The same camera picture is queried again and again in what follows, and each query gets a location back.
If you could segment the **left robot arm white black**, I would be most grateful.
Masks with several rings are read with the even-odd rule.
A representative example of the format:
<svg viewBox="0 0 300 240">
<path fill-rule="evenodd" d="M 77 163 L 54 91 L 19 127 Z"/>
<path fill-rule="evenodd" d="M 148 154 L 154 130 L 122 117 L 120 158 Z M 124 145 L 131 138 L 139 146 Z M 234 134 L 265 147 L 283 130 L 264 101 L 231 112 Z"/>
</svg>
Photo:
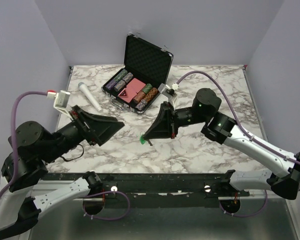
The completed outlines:
<svg viewBox="0 0 300 240">
<path fill-rule="evenodd" d="M 0 197 L 0 240 L 18 236 L 33 228 L 45 214 L 67 201 L 97 197 L 104 189 L 99 176 L 88 171 L 74 182 L 50 193 L 32 196 L 31 191 L 47 173 L 46 165 L 54 162 L 82 141 L 102 146 L 124 127 L 115 117 L 91 114 L 75 105 L 71 122 L 54 133 L 41 124 L 27 121 L 16 129 L 18 161 L 10 154 L 1 169 L 0 185 L 16 180 Z"/>
</svg>

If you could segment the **green key tag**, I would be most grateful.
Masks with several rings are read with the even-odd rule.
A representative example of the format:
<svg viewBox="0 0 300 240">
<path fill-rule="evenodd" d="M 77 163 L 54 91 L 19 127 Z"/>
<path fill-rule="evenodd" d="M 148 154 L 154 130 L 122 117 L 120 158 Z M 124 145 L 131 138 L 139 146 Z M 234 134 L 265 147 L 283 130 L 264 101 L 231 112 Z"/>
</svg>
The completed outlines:
<svg viewBox="0 0 300 240">
<path fill-rule="evenodd" d="M 143 136 L 143 135 L 141 135 L 141 136 L 139 137 L 139 141 L 140 141 L 140 143 L 141 143 L 142 145 L 144 145 L 144 144 L 146 143 L 146 140 L 144 139 L 144 136 Z"/>
</svg>

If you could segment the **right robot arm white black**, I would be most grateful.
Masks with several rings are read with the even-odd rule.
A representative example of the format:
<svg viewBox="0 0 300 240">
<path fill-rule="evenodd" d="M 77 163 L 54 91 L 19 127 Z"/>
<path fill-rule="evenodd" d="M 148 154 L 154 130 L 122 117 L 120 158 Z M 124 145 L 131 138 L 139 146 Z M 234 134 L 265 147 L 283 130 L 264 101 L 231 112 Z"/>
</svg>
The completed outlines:
<svg viewBox="0 0 300 240">
<path fill-rule="evenodd" d="M 199 89 L 191 107 L 175 109 L 165 101 L 140 141 L 173 139 L 180 127 L 203 123 L 201 133 L 206 138 L 236 149 L 266 167 L 256 171 L 227 171 L 220 183 L 224 195 L 231 196 L 243 190 L 269 190 L 284 199 L 295 200 L 300 191 L 300 152 L 279 149 L 240 128 L 236 120 L 219 112 L 221 103 L 210 88 Z"/>
</svg>

